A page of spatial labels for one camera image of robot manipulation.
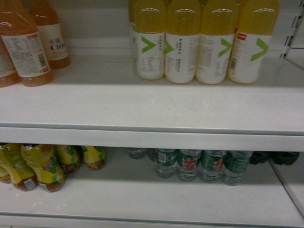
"water bottle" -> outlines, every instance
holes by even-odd
[[[177,175],[185,182],[193,181],[197,176],[201,150],[178,150]]]
[[[204,150],[200,158],[199,178],[212,183],[219,178],[219,171],[223,167],[223,156],[227,151]]]
[[[221,172],[221,179],[225,184],[236,186],[241,181],[252,153],[253,151],[228,151]]]
[[[141,159],[144,157],[146,154],[146,148],[133,148],[133,147],[128,147],[126,148],[127,151],[129,152],[130,158],[133,159]]]
[[[156,149],[156,173],[161,178],[170,178],[175,173],[176,149]]]

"white shelf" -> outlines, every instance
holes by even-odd
[[[72,56],[44,86],[0,89],[0,142],[300,151],[304,72],[264,61],[239,85],[139,78],[129,56]]]
[[[272,167],[277,173],[282,184],[286,188],[292,201],[300,210],[304,217],[304,153],[300,154],[299,159],[292,165],[276,165],[272,162]]]
[[[249,165],[240,185],[161,179],[146,156],[132,160],[108,148],[104,169],[85,165],[58,192],[21,192],[0,185],[0,224],[54,228],[186,226],[304,227],[304,220],[268,163]]]

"yellow label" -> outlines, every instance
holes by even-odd
[[[84,160],[87,164],[93,164],[95,162],[105,162],[105,151],[101,146],[81,146],[84,152]]]
[[[27,164],[35,171],[38,181],[46,184],[62,182],[64,171],[55,158],[53,145],[23,145],[21,153]]]
[[[80,157],[74,146],[54,145],[58,162],[63,165],[80,165]]]
[[[35,175],[20,153],[20,144],[8,143],[0,146],[0,165],[7,170],[13,184]]]

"plastic bottle row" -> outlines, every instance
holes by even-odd
[[[91,170],[105,166],[106,154],[100,146],[0,143],[0,181],[21,191],[38,185],[58,191],[67,174],[78,170],[82,157]]]
[[[277,0],[130,0],[140,77],[174,83],[253,83],[279,13]]]
[[[19,81],[41,86],[51,69],[70,65],[59,19],[48,0],[31,0],[27,13],[20,0],[0,4],[0,87]]]

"orange juice bottle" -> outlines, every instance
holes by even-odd
[[[206,84],[226,76],[237,21],[234,0],[209,0],[204,7],[196,78]]]
[[[174,83],[194,78],[200,33],[198,0],[173,0],[167,13],[166,77]]]
[[[0,39],[0,87],[13,85],[20,81],[20,77]]]
[[[48,0],[31,0],[30,16],[37,24],[41,41],[51,69],[71,64],[59,18]]]
[[[138,0],[135,8],[137,72],[148,80],[164,75],[166,6],[163,0]]]
[[[258,79],[279,10],[278,0],[247,0],[241,6],[228,67],[231,80],[249,84]]]
[[[25,86],[41,86],[53,80],[40,35],[20,0],[2,0],[0,34]]]

